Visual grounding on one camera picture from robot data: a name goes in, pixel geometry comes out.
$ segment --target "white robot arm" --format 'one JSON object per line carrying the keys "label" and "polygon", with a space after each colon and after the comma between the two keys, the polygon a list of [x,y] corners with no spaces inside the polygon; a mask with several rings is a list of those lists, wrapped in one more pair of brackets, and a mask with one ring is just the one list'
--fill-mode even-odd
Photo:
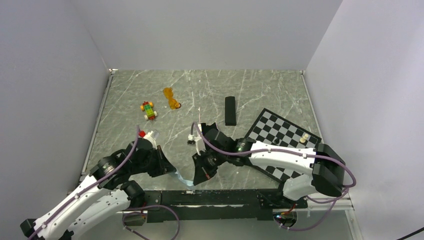
{"label": "white robot arm", "polygon": [[200,145],[205,147],[199,150],[200,154],[193,156],[194,185],[211,179],[217,173],[218,166],[228,162],[236,166],[272,166],[302,174],[280,184],[281,200],[288,203],[314,193],[330,197],[343,194],[345,169],[341,165],[345,165],[345,162],[326,144],[318,144],[316,148],[281,147],[250,138],[233,140],[215,127],[207,127],[203,127],[202,136],[197,137],[205,141],[195,141],[202,142]]}
{"label": "white robot arm", "polygon": [[[117,169],[123,159],[130,156],[134,143],[130,143],[127,149],[118,150],[99,160],[90,174],[59,205],[40,218],[26,219],[20,225],[24,235],[33,240],[78,238],[107,217],[146,203],[143,189],[135,181],[129,181],[129,177],[139,173],[157,177],[176,172],[161,147],[156,145],[154,134],[149,132],[139,138],[134,154],[123,167],[82,193],[82,190]],[[236,166],[273,166],[302,174],[282,182],[278,188],[281,192],[278,200],[288,205],[313,193],[331,197],[339,197],[343,193],[345,170],[332,161],[314,157],[331,157],[344,165],[343,160],[328,145],[297,149],[268,145],[249,138],[234,141],[213,127],[205,127],[203,135],[201,139],[189,138],[189,143],[197,144],[198,152],[193,155],[194,185],[211,179],[217,173],[218,166],[229,162]]]}
{"label": "white robot arm", "polygon": [[129,181],[129,177],[139,173],[157,177],[176,171],[156,145],[155,134],[151,131],[139,138],[128,161],[107,179],[90,187],[118,168],[130,155],[134,142],[99,160],[81,184],[56,207],[42,217],[23,221],[20,227],[24,235],[33,240],[78,238],[107,217],[128,207],[141,206],[145,193],[135,181]]}

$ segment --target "black metal base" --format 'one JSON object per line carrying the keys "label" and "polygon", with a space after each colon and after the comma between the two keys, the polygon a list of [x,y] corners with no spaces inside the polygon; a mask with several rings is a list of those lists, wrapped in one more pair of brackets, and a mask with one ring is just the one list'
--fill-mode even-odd
{"label": "black metal base", "polygon": [[[274,219],[273,209],[289,209],[293,206],[293,202],[278,200],[279,194],[281,193],[278,189],[145,191],[146,199],[149,199],[148,196],[152,196],[147,205],[165,205],[175,211],[180,220],[257,219],[272,221]],[[308,207],[306,200],[302,198],[294,203],[297,209]],[[159,208],[148,211],[148,223],[174,220],[174,215],[166,209]],[[133,221],[128,225],[137,226],[139,223]]]}

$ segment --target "black block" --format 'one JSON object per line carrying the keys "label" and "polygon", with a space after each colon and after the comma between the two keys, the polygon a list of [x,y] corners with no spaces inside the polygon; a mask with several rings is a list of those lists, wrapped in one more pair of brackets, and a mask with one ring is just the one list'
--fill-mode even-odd
{"label": "black block", "polygon": [[225,125],[235,126],[236,123],[236,98],[227,96],[225,98]]}

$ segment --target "white wall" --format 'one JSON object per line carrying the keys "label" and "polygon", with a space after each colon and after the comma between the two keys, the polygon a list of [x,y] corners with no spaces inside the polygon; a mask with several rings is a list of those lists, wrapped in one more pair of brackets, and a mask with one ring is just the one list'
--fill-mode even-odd
{"label": "white wall", "polygon": [[77,184],[109,71],[69,0],[0,1],[0,239]]}
{"label": "white wall", "polygon": [[72,0],[108,67],[305,69],[342,0]]}
{"label": "white wall", "polygon": [[344,0],[306,70],[324,139],[357,177],[366,240],[424,226],[423,66],[422,0]]}

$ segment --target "red toy part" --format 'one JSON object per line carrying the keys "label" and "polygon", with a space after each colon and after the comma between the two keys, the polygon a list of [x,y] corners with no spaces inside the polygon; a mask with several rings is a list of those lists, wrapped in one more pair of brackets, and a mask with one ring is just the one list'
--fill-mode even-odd
{"label": "red toy part", "polygon": [[140,131],[139,133],[138,133],[138,135],[140,136],[140,137],[142,137],[142,138],[144,138],[144,136],[146,136],[146,133],[145,133],[145,131]]}

